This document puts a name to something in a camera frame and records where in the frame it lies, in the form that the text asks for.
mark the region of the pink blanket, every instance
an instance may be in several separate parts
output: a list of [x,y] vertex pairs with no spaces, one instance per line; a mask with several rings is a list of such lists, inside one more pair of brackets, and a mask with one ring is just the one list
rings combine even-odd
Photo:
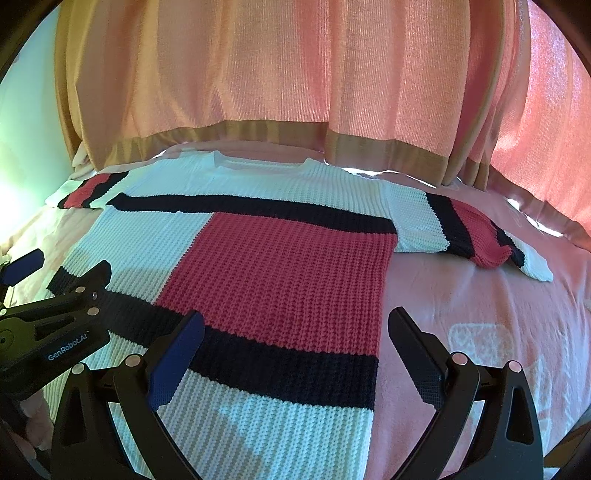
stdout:
[[[403,175],[382,176],[478,208],[546,258],[554,281],[531,281],[507,265],[483,270],[451,255],[392,256],[365,478],[390,479],[434,413],[432,406],[421,402],[388,337],[387,313],[400,305],[450,351],[466,352],[484,365],[503,366],[510,359],[523,364],[547,453],[591,402],[590,312],[586,307],[591,306],[587,280],[591,254],[565,238],[540,232],[496,193],[481,192],[457,180],[450,187],[433,189]],[[479,403],[444,474],[460,466],[481,411]]]

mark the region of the curtain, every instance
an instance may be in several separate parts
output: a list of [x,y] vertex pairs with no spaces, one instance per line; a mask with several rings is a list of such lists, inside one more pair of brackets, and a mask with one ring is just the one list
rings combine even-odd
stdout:
[[[514,0],[66,0],[64,133],[96,168],[182,141],[264,140],[440,184],[489,128],[514,11]],[[476,107],[463,112],[465,96]]]
[[591,251],[591,77],[552,20],[529,10],[525,105],[501,129],[489,187]]
[[267,141],[459,177],[591,247],[591,80],[531,0],[65,0],[56,86],[96,169]]

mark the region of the sweater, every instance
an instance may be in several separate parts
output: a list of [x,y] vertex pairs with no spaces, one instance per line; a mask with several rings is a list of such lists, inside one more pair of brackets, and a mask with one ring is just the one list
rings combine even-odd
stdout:
[[[509,261],[551,280],[534,249],[469,205],[312,159],[184,153],[97,174],[59,207],[103,209],[48,285],[60,294],[111,263],[100,305],[111,342],[91,368],[144,353],[189,310],[204,315],[203,343],[158,414],[205,480],[363,478],[393,252]],[[66,376],[46,387],[52,411]]]

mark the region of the pink bedsheet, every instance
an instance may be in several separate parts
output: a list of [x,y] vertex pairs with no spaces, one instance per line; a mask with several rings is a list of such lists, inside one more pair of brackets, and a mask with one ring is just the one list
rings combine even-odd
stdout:
[[[382,177],[435,191],[403,175]],[[554,281],[534,281],[510,265],[483,270],[446,254],[392,256],[367,480],[389,480],[434,413],[421,402],[389,340],[386,320],[394,307],[404,306],[423,330],[435,333],[451,351],[464,351],[477,363],[502,366],[509,359],[520,361],[538,410],[544,452],[561,440],[591,403],[590,313],[585,306],[589,301],[591,307],[587,282],[591,254],[564,238],[538,231],[498,194],[480,192],[458,181],[436,193],[470,203],[532,245],[547,259]],[[8,250],[13,258],[38,247],[46,253],[44,268],[15,289],[13,304],[47,294],[43,287],[99,214],[99,210],[44,207],[1,244],[2,251]],[[459,467],[478,414],[475,408],[445,474]]]

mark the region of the navy stripe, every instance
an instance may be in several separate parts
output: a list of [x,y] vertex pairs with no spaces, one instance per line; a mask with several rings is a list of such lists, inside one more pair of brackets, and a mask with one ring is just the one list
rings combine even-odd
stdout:
[[295,220],[342,232],[396,233],[392,220],[323,205],[232,195],[156,195],[130,197],[120,193],[109,205],[124,212],[238,213]]
[[[48,288],[65,291],[76,277],[60,267]],[[144,347],[174,330],[182,315],[107,291],[99,303],[105,326]],[[190,369],[228,387],[293,403],[374,409],[378,359],[372,355],[303,352],[206,327]]]
[[443,234],[449,242],[447,252],[463,258],[473,258],[476,254],[470,232],[453,207],[452,201],[443,195],[426,193],[429,206],[435,212]]
[[109,179],[104,183],[99,183],[89,197],[82,202],[82,208],[90,208],[90,203],[94,200],[99,199],[105,193],[107,193],[111,188],[113,188],[116,184],[118,184],[121,180],[123,180],[128,171],[120,172],[120,173],[112,173],[109,175]]
[[491,223],[496,229],[496,240],[499,242],[499,245],[509,245],[511,247],[511,260],[513,260],[513,263],[518,268],[523,267],[525,265],[525,253],[517,248],[511,237],[502,228],[497,227],[493,222]]

